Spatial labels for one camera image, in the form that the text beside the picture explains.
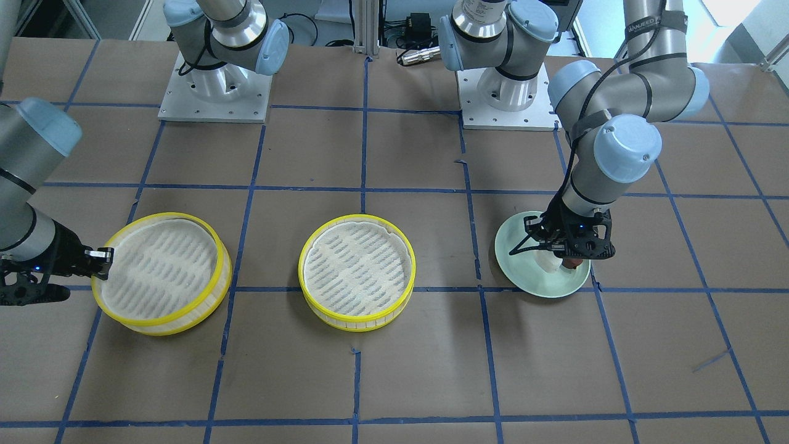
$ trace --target light green plate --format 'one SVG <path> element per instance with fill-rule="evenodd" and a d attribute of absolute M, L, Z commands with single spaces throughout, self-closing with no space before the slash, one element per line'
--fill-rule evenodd
<path fill-rule="evenodd" d="M 495 258 L 504 275 L 524 292 L 543 298 L 561 298 L 575 293 L 586 282 L 590 271 L 588 260 L 574 270 L 560 266 L 556 273 L 548 273 L 537 264 L 534 251 L 510 256 L 512 248 L 526 236 L 523 218 L 541 213 L 524 211 L 507 219 L 495 235 Z M 523 244 L 524 247 L 533 245 L 537 245 L 534 239 Z"/>

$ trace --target light blue cover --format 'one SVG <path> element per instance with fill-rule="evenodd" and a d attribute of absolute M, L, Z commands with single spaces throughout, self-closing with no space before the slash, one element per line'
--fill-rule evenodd
<path fill-rule="evenodd" d="M 80 125 L 52 103 L 29 97 L 17 105 L 17 112 L 52 148 L 68 157 L 82 138 Z"/>
<path fill-rule="evenodd" d="M 203 16 L 203 10 L 195 0 L 165 0 L 164 19 L 167 26 L 176 28 Z"/>
<path fill-rule="evenodd" d="M 695 115 L 701 111 L 701 109 L 704 107 L 704 104 L 707 103 L 707 98 L 709 97 L 709 79 L 707 79 L 704 71 L 692 66 L 689 67 L 696 76 L 696 86 L 693 90 L 693 95 L 690 97 L 690 101 L 685 106 L 685 109 L 682 110 L 678 116 L 674 117 L 674 119 L 684 119 L 685 117 Z"/>
<path fill-rule="evenodd" d="M 632 183 L 649 171 L 663 148 L 660 131 L 640 115 L 617 115 L 594 140 L 594 158 L 614 182 Z"/>
<path fill-rule="evenodd" d="M 600 72 L 594 63 L 589 60 L 578 60 L 568 63 L 551 79 L 548 85 L 548 97 L 554 109 L 559 106 L 559 102 L 581 79 L 594 72 Z"/>
<path fill-rule="evenodd" d="M 280 66 L 285 62 L 285 56 L 288 54 L 289 41 L 290 34 L 288 34 L 288 28 L 285 24 L 280 20 L 272 21 L 266 36 L 263 38 L 260 53 L 257 55 L 255 72 L 265 76 L 273 76 L 274 73 L 279 71 Z"/>
<path fill-rule="evenodd" d="M 559 19 L 550 6 L 537 0 L 513 0 L 510 3 L 512 21 L 529 35 L 542 42 L 552 42 L 557 36 Z"/>
<path fill-rule="evenodd" d="M 449 16 L 439 19 L 439 48 L 441 49 L 441 59 L 444 66 L 450 71 L 462 71 L 463 61 L 458 52 L 458 41 L 454 35 L 454 29 L 449 22 Z"/>

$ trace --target tiled tabletop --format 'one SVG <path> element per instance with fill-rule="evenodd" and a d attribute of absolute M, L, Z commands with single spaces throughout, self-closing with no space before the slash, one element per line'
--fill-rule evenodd
<path fill-rule="evenodd" d="M 103 315 L 79 277 L 58 280 L 66 302 L 0 309 L 0 442 L 789 442 L 789 99 L 771 74 L 698 66 L 711 98 L 659 124 L 657 166 L 612 210 L 617 255 L 546 300 L 492 242 L 561 183 L 561 131 L 463 131 L 440 62 L 299 46 L 266 126 L 159 122 L 177 52 L 13 41 L 0 99 L 42 97 L 84 129 L 31 204 L 92 246 L 193 214 L 234 280 L 172 337 Z M 390 325 L 346 333 L 312 314 L 296 263 L 359 212 L 409 237 L 416 291 Z"/>

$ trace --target yellow and white basket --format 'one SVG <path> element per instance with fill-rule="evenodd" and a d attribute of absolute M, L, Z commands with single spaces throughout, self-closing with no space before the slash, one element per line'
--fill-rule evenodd
<path fill-rule="evenodd" d="M 211 226 L 184 213 L 136 220 L 106 244 L 115 249 L 108 280 L 91 280 L 93 296 L 130 329 L 164 336 L 191 328 L 224 299 L 230 258 Z"/>
<path fill-rule="evenodd" d="M 309 237 L 298 262 L 301 289 L 328 325 L 353 332 L 378 329 L 408 303 L 417 259 L 406 236 L 380 217 L 330 220 Z"/>

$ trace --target white mesh lid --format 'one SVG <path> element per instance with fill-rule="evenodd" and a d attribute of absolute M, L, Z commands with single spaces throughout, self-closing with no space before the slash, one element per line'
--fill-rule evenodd
<path fill-rule="evenodd" d="M 404 238 L 377 219 L 343 220 L 307 245 L 303 285 L 333 313 L 369 316 L 395 305 L 411 281 Z"/>
<path fill-rule="evenodd" d="M 114 248 L 101 296 L 123 318 L 157 319 L 186 307 L 207 287 L 216 267 L 214 239 L 186 219 L 145 225 Z"/>

